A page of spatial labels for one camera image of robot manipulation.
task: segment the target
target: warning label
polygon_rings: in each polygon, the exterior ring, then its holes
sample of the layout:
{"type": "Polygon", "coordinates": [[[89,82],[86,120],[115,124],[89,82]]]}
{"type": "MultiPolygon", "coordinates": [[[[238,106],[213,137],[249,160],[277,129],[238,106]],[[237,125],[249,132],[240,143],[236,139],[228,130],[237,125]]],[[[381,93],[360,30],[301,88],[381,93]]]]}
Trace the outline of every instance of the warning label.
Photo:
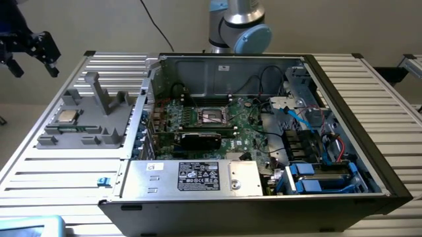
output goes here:
{"type": "Polygon", "coordinates": [[[181,191],[218,191],[218,162],[181,162],[178,189],[181,191]]]}

